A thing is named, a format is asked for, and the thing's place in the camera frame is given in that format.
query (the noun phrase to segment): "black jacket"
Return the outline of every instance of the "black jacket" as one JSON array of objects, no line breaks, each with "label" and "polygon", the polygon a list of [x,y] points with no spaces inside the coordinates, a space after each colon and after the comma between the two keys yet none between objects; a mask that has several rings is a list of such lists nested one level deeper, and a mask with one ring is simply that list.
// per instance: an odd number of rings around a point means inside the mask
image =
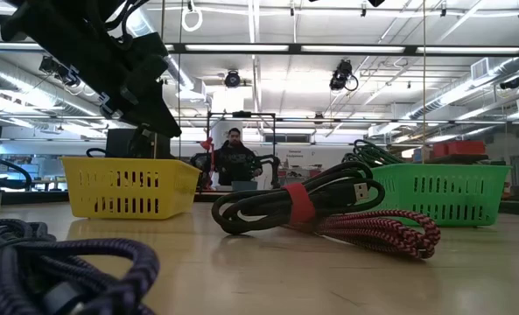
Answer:
[{"label": "black jacket", "polygon": [[243,144],[229,147],[226,141],[219,150],[214,151],[214,164],[219,173],[219,184],[232,185],[232,181],[248,181],[254,178],[255,170],[262,170],[256,155]]}]

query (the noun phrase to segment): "red box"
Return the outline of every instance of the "red box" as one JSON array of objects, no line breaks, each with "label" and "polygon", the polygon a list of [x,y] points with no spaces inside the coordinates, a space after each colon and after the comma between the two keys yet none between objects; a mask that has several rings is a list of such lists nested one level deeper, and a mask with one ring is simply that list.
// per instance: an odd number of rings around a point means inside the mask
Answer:
[{"label": "red box", "polygon": [[448,155],[484,155],[486,154],[485,143],[482,141],[454,141],[447,143]]},{"label": "red box", "polygon": [[448,143],[436,143],[433,147],[434,157],[440,158],[448,155]]}]

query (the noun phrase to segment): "usb connector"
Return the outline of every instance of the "usb connector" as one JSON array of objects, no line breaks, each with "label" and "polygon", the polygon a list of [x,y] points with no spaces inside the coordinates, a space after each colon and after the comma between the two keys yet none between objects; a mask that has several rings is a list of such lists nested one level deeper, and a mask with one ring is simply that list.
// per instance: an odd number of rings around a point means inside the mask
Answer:
[{"label": "usb connector", "polygon": [[354,194],[356,195],[356,200],[366,200],[370,198],[370,194],[368,193],[368,184],[354,184]]}]

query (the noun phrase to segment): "ceiling duct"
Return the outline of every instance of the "ceiling duct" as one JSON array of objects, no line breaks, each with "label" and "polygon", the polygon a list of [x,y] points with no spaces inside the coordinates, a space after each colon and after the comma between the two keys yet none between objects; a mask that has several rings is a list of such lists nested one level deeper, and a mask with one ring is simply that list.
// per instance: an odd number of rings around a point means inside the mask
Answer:
[{"label": "ceiling duct", "polygon": [[[501,59],[485,58],[471,66],[472,73],[456,80],[454,83],[442,87],[436,92],[430,101],[424,105],[421,100],[411,106],[412,110],[402,117],[402,119],[419,119],[424,112],[441,109],[448,104],[461,100],[475,92],[478,92],[486,85],[507,81],[519,72],[519,58]],[[370,135],[382,135],[390,133],[401,126],[401,123],[388,123],[370,128]]]},{"label": "ceiling duct", "polygon": [[64,108],[75,108],[83,115],[99,115],[96,105],[73,96],[61,87],[43,81],[3,59],[0,59],[0,89],[18,92],[19,98],[38,107],[51,109],[56,105],[63,105]]}]

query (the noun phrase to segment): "ceiling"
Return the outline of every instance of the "ceiling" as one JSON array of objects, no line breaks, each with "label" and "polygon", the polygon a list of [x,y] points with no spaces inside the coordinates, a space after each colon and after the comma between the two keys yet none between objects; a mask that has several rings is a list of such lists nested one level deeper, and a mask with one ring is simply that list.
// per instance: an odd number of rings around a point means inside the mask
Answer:
[{"label": "ceiling", "polygon": [[[185,31],[180,24],[180,8],[186,7],[187,1],[167,0],[164,41],[249,43],[249,1],[194,0],[194,6],[202,10],[202,25],[196,31]],[[519,0],[448,0],[448,13],[445,17],[436,15],[442,8],[442,0],[427,0],[426,9],[429,17],[425,25],[423,19],[417,16],[422,14],[422,0],[388,0],[377,9],[368,5],[366,17],[361,17],[361,0],[319,0],[315,3],[307,0],[255,2],[259,7],[259,13],[256,10],[257,43],[292,43],[296,36],[297,43],[316,44],[422,45],[426,42],[428,45],[519,46],[518,17],[484,17],[519,14]],[[292,4],[296,12],[300,12],[294,17],[291,16]],[[479,9],[466,20],[462,18],[476,4],[479,5]],[[0,1],[0,9],[5,6],[4,2]],[[142,8],[151,26],[158,31],[162,24],[161,7],[162,1],[151,0]],[[188,25],[194,25],[197,15],[188,15],[186,22]],[[448,30],[452,32],[444,37]],[[253,84],[251,55],[173,56],[187,74],[202,79],[211,91],[223,88],[221,76],[229,69],[238,70],[243,79]],[[0,58],[39,77],[44,76],[38,70],[42,59],[40,53],[0,52]],[[360,88],[351,94],[335,95],[330,92],[329,80],[333,70],[343,59],[350,60],[354,68],[360,67]],[[262,88],[261,107],[263,112],[274,112],[283,116],[313,116],[315,112],[322,112],[326,117],[354,115],[397,118],[399,111],[396,107],[408,106],[423,99],[424,76],[426,93],[431,95],[469,74],[470,66],[479,59],[370,57],[363,62],[363,56],[261,55],[258,56]],[[381,89],[382,92],[374,97],[373,94]],[[78,92],[78,97],[96,103],[95,96],[90,97],[82,93],[83,91]],[[249,92],[246,96],[246,110],[254,110],[251,95]],[[178,103],[175,98],[166,100],[170,107],[180,106],[184,115],[191,116],[196,112],[204,114],[207,110],[203,102]],[[475,105],[478,103],[468,101],[463,106],[469,110],[472,106],[479,106]],[[441,119],[454,118],[448,117],[452,115],[448,108],[441,110],[441,113]]]}]

